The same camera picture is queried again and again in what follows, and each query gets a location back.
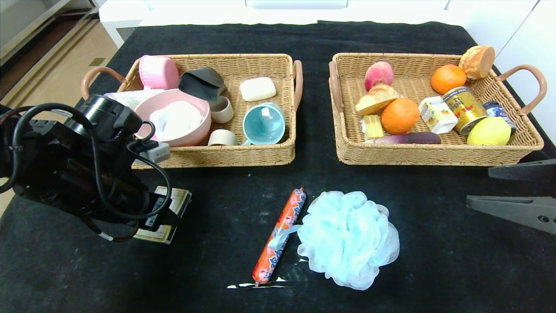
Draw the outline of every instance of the mesh sponge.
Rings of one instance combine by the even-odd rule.
[[[323,192],[307,212],[297,231],[297,253],[309,259],[311,270],[340,286],[366,290],[379,266],[394,262],[400,253],[388,209],[367,200],[363,192]]]

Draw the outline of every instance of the book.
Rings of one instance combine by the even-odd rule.
[[[155,193],[166,195],[166,191],[166,187],[158,186],[156,187]],[[172,188],[172,196],[170,198],[172,199],[170,210],[172,210],[181,218],[183,216],[183,213],[185,212],[187,205],[191,202],[191,192],[185,189]],[[173,235],[176,233],[176,230],[177,226],[160,225],[156,232],[139,229],[134,238],[170,244],[172,242]]]

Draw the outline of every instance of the black cable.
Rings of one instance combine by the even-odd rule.
[[[116,141],[116,140],[122,138],[122,135],[123,135],[123,129],[120,129],[120,130],[118,131],[118,133],[117,133],[114,137],[112,137],[112,138],[110,138],[110,139],[98,138],[98,140],[99,140],[100,142],[102,142],[102,143],[112,143],[112,142],[114,142],[114,141]]]
[[[166,193],[166,197],[164,198],[164,202],[162,203],[162,205],[147,214],[143,214],[143,215],[136,215],[136,214],[129,214],[129,213],[125,213],[125,212],[121,212],[120,210],[114,208],[111,204],[110,201],[108,200],[108,197],[106,196],[105,190],[104,190],[104,186],[102,184],[102,167],[101,167],[101,160],[100,160],[100,152],[98,150],[98,135],[96,133],[96,131],[94,130],[94,126],[91,124],[91,122],[85,117],[85,115],[83,115],[83,113],[81,113],[79,110],[75,109],[74,107],[65,105],[65,104],[60,104],[60,103],[55,103],[55,102],[49,102],[49,103],[44,103],[44,104],[40,104],[37,105],[31,109],[29,109],[25,114],[23,114],[23,116],[20,118],[19,122],[17,123],[14,132],[13,132],[13,149],[12,149],[12,153],[13,153],[13,166],[12,166],[12,175],[8,178],[8,181],[5,182],[2,186],[0,186],[0,193],[3,193],[7,190],[9,190],[9,188],[12,188],[15,185],[15,182],[17,181],[17,179],[19,178],[19,175],[21,175],[21,166],[22,166],[22,162],[20,159],[20,154],[21,152],[23,152],[23,145],[22,145],[22,132],[24,131],[23,129],[25,128],[25,126],[27,125],[27,123],[29,123],[29,121],[37,114],[39,114],[40,112],[43,111],[50,111],[53,109],[59,109],[59,110],[63,110],[66,112],[69,112],[72,114],[71,119],[75,120],[76,122],[80,123],[83,128],[89,133],[89,135],[91,136],[91,145],[92,145],[92,150],[93,150],[93,162],[94,162],[94,168],[95,168],[95,180],[96,180],[96,185],[97,185],[97,189],[98,189],[98,196],[101,199],[102,204],[104,205],[104,207],[113,215],[118,216],[120,218],[125,218],[125,219],[145,219],[148,217],[151,217],[153,215],[156,215],[158,213],[160,213],[162,211],[163,208],[165,208],[169,201],[170,201],[170,196],[171,196],[171,184],[170,184],[170,179],[168,178],[167,174],[164,172],[164,170],[162,168],[160,168],[156,163],[151,162],[148,159],[143,158],[140,155],[136,155],[135,153],[133,153],[130,149],[129,146],[131,144],[127,145],[127,149],[128,151],[130,151],[131,153],[133,153],[134,155],[137,156],[137,158],[147,164],[149,164],[150,166],[153,166],[155,169],[157,169],[165,178],[166,183],[167,183],[167,190],[168,192]]]
[[[139,140],[142,143],[146,143],[155,135],[156,128],[155,125],[149,120],[143,120],[143,124],[148,124],[151,126],[151,132],[145,138]]]
[[[128,143],[126,145],[126,150],[129,153],[131,153],[131,155],[133,155],[136,159],[138,159],[138,160],[142,161],[143,163],[145,163],[147,165],[150,165],[152,168],[156,169],[162,175],[162,177],[164,177],[164,180],[166,181],[166,197],[164,198],[164,202],[162,202],[162,204],[160,205],[160,208],[158,208],[157,210],[147,214],[150,217],[150,216],[153,216],[155,214],[158,214],[158,212],[160,212],[162,210],[162,208],[164,208],[166,205],[169,205],[169,204],[167,204],[167,202],[172,196],[172,183],[170,182],[170,177],[168,176],[166,171],[164,171],[158,164],[156,164],[155,162],[141,156],[139,153],[135,153],[133,150],[131,150],[131,146],[137,145],[137,144],[142,144],[142,143],[138,143],[137,141]]]
[[[90,219],[87,216],[78,216],[79,219],[81,220],[81,222],[83,222],[83,224],[85,224],[90,230],[92,230],[94,233],[96,233],[97,235],[99,235],[100,237],[108,240],[108,241],[115,241],[115,242],[124,242],[124,241],[128,241],[129,239],[133,238],[135,236],[135,234],[137,233],[137,231],[139,230],[139,221],[135,221],[135,226],[134,229],[131,233],[122,236],[122,237],[114,237],[114,236],[110,236],[109,234],[103,232],[94,222],[92,219]]]
[[[32,108],[32,107],[33,107],[33,106],[20,106],[20,107],[17,107],[17,108],[15,108],[15,109],[13,109],[13,110],[10,110],[10,111],[4,113],[5,116],[4,116],[2,119],[0,119],[0,125],[4,124],[4,122],[5,122],[7,119],[10,118],[10,116],[13,116],[13,115],[15,115],[15,114],[21,113],[21,112],[23,112],[23,111],[27,111],[27,110],[29,110],[29,109]]]

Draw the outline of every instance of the white label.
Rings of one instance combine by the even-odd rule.
[[[65,116],[67,118],[70,118],[70,117],[73,116],[73,114],[71,114],[69,112],[66,112],[64,110],[60,110],[60,109],[53,109],[53,110],[50,110],[50,112]]]
[[[154,207],[152,210],[154,211],[154,210],[158,209],[158,207],[162,205],[162,202],[164,202],[164,198],[159,198],[159,199],[156,201],[155,207]],[[147,220],[147,222],[145,222],[145,225],[146,225],[146,226],[149,226],[149,227],[153,226],[153,225],[155,224],[155,221],[156,221],[156,217],[157,217],[157,216],[158,216],[158,214],[155,214],[155,215],[149,217],[148,220]]]
[[[99,236],[101,236],[102,238],[108,240],[108,241],[113,241],[114,237],[110,236],[109,234],[102,232],[100,234],[98,234]]]

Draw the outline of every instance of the basket handle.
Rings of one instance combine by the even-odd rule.
[[[95,66],[85,74],[83,80],[81,81],[81,95],[83,96],[83,100],[87,100],[89,98],[89,85],[98,73],[108,73],[121,83],[126,81],[125,77],[109,67]]]
[[[295,72],[295,93],[294,93],[294,111],[297,111],[299,103],[301,102],[301,96],[303,95],[303,66],[301,61],[294,61],[294,72]]]
[[[330,86],[332,86],[332,98],[334,99],[334,104],[338,112],[342,112],[342,93],[340,92],[340,83],[338,82],[338,68],[336,67],[336,61],[330,61],[328,63],[328,68],[330,69]]]
[[[506,73],[503,73],[502,75],[498,76],[498,80],[505,81],[513,73],[519,70],[528,70],[529,72],[531,72],[531,74],[533,74],[533,76],[535,76],[535,78],[539,82],[539,94],[537,95],[537,97],[533,99],[533,101],[531,101],[530,104],[526,105],[520,110],[521,113],[527,115],[531,113],[531,110],[533,110],[547,94],[548,85],[547,85],[547,80],[544,78],[544,75],[539,71],[539,69],[532,65],[527,65],[527,64],[518,65],[513,69],[507,71]]]

